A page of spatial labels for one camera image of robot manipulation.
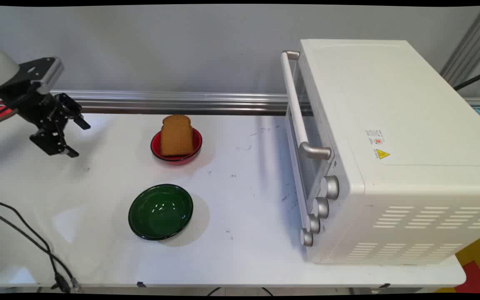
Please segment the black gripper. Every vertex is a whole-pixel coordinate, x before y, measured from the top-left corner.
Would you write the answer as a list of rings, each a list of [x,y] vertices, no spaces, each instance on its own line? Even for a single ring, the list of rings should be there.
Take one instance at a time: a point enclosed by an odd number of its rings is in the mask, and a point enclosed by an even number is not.
[[[68,120],[64,117],[73,120],[83,130],[90,129],[91,126],[82,116],[81,105],[66,93],[26,94],[26,91],[4,90],[3,103],[13,113],[38,127],[29,140],[49,156],[78,157],[79,153],[65,142],[64,128]]]

